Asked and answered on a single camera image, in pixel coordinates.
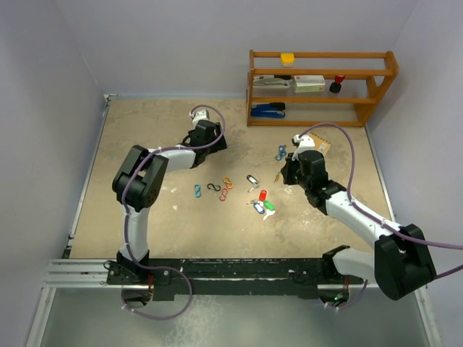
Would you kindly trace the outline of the key with light blue tag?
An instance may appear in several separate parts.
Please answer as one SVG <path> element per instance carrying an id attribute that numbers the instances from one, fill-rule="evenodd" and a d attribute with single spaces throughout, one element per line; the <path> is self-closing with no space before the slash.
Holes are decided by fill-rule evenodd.
<path id="1" fill-rule="evenodd" d="M 248 202 L 248 205 L 252 205 L 254 210 L 261 215 L 263 215 L 266 212 L 265 208 L 263 207 L 263 203 L 261 201 L 251 201 L 251 202 Z"/>

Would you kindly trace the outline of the teal carabiner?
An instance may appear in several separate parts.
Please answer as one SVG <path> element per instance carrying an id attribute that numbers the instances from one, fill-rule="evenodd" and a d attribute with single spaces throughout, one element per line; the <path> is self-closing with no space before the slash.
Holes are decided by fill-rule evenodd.
<path id="1" fill-rule="evenodd" d="M 199 184 L 196 184 L 196 185 L 194 186 L 194 196 L 195 196 L 196 198 L 199 198 L 199 197 L 202 196 L 202 193 L 201 193 L 201 186 L 200 186 Z"/>

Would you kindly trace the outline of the key with green tag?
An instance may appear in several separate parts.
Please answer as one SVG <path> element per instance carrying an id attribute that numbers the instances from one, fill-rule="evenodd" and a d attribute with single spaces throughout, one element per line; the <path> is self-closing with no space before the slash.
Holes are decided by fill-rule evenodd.
<path id="1" fill-rule="evenodd" d="M 263 207 L 266 209 L 263 220 L 267 220 L 270 216 L 272 216 L 272 215 L 274 215 L 276 213 L 275 207 L 268 200 L 265 200 L 263 202 Z"/>

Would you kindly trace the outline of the blue stapler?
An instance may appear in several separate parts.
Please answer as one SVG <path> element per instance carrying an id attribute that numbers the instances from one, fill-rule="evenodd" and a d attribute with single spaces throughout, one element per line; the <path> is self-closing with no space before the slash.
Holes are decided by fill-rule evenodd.
<path id="1" fill-rule="evenodd" d="M 285 103 L 262 103 L 252 105 L 250 115 L 251 117 L 282 119 L 286 116 L 285 110 Z"/>

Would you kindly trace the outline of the yellow tape dispenser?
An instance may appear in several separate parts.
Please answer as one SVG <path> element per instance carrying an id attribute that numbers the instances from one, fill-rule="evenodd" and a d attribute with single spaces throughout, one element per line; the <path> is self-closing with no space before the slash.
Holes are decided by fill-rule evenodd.
<path id="1" fill-rule="evenodd" d="M 293 53 L 281 53 L 280 54 L 280 62 L 283 67 L 292 67 L 295 61 L 295 57 Z"/>

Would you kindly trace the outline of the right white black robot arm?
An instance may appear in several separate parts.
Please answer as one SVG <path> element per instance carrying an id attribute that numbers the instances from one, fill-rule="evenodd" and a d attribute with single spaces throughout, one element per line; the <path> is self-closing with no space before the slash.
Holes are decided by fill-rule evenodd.
<path id="1" fill-rule="evenodd" d="M 402 226 L 383 218 L 354 199 L 347 189 L 328 177 L 325 159 L 316 150 L 290 153 L 281 169 L 286 185 L 304 190 L 309 204 L 354 231 L 372 247 L 361 252 L 339 248 L 322 264 L 322 275 L 338 283 L 353 275 L 376 283 L 397 301 L 437 278 L 422 230 L 415 224 Z"/>

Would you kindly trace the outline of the black carabiner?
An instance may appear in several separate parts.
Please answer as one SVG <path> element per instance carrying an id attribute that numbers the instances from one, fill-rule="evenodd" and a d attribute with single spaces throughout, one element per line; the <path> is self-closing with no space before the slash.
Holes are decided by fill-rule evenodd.
<path id="1" fill-rule="evenodd" d="M 217 185 L 217 184 L 212 184 L 212 183 L 209 183 L 207 184 L 207 188 L 209 190 L 213 190 L 215 192 L 220 192 L 221 191 L 221 186 L 220 185 Z"/>

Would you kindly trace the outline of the red carabiner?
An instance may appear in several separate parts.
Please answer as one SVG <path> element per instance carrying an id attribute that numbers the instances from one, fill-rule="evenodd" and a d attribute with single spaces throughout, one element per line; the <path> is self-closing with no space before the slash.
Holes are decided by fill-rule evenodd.
<path id="1" fill-rule="evenodd" d="M 226 197 L 227 197 L 227 194 L 228 194 L 228 191 L 229 189 L 227 187 L 224 187 L 222 190 L 221 190 L 221 194 L 219 196 L 219 200 L 224 202 L 226 200 Z"/>

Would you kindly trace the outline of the key with red tag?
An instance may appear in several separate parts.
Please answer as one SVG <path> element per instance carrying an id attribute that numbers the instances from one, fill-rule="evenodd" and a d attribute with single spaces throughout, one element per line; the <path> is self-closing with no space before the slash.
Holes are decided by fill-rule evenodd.
<path id="1" fill-rule="evenodd" d="M 267 197 L 267 191 L 266 190 L 261 190 L 259 195 L 258 195 L 258 198 L 253 200 L 252 202 L 255 203 L 255 202 L 264 202 L 266 200 L 266 197 Z"/>

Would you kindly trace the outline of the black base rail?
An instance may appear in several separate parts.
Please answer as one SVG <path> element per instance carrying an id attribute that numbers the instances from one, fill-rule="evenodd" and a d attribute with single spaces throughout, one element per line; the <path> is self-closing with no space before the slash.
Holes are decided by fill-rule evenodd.
<path id="1" fill-rule="evenodd" d="M 342 288 L 346 282 L 361 284 L 353 275 L 340 275 L 321 258 L 254 259 L 149 259 L 149 270 L 129 260 L 107 260 L 106 282 L 122 288 L 144 287 L 152 300 L 172 301 L 189 295 L 186 275 L 194 295 L 296 296 L 316 299 L 320 286 Z"/>

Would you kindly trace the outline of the white stapler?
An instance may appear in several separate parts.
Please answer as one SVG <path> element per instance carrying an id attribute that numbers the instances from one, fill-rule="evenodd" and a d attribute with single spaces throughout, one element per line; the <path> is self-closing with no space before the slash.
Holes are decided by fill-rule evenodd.
<path id="1" fill-rule="evenodd" d="M 287 89 L 292 84 L 290 75 L 265 74 L 253 77 L 252 85 L 264 89 Z"/>

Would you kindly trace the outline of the orange carabiner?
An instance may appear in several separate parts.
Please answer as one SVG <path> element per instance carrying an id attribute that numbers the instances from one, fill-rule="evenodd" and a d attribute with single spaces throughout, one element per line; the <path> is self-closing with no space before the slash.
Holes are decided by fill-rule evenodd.
<path id="1" fill-rule="evenodd" d="M 230 181 L 229 177 L 227 177 L 227 176 L 225 176 L 225 177 L 223 178 L 223 183 L 224 183 L 224 187 L 225 187 L 226 189 L 232 189 L 233 186 L 234 186 L 234 185 L 232 184 L 232 182 Z"/>

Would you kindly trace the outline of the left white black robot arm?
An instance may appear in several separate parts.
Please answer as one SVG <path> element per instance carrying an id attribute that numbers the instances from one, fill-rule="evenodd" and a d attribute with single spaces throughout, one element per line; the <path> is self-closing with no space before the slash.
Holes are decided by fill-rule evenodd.
<path id="1" fill-rule="evenodd" d="M 165 175 L 196 168 L 208 155 L 225 149 L 221 124 L 200 120 L 178 145 L 156 150 L 135 145 L 129 150 L 112 190 L 123 210 L 122 245 L 116 261 L 124 266 L 124 276 L 132 283 L 142 283 L 148 277 L 148 216 Z"/>

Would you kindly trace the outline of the white cardboard box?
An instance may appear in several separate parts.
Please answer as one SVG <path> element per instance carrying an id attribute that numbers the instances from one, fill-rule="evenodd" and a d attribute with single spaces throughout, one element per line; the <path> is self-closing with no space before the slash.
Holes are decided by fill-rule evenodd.
<path id="1" fill-rule="evenodd" d="M 295 75 L 293 87 L 296 93 L 317 93 L 323 92 L 326 81 L 323 75 Z"/>

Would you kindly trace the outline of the brown spiral notebook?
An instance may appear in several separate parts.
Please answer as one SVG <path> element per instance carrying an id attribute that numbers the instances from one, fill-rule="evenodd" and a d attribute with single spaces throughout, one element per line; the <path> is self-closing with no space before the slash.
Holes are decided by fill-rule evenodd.
<path id="1" fill-rule="evenodd" d="M 331 143 L 313 132 L 309 132 L 308 134 L 315 143 L 315 150 L 326 156 L 331 148 Z"/>

